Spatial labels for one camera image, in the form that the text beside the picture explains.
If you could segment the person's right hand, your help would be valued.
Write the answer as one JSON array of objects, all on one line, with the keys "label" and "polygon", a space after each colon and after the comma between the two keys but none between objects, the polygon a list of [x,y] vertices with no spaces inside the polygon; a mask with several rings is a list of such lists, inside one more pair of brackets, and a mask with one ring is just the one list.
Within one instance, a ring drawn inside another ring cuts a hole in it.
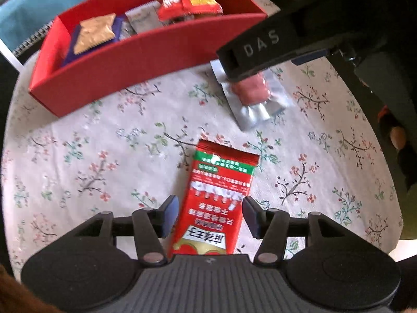
[{"label": "person's right hand", "polygon": [[403,149],[407,142],[406,131],[388,106],[384,106],[379,111],[377,119],[381,135],[389,139],[397,151]]}]

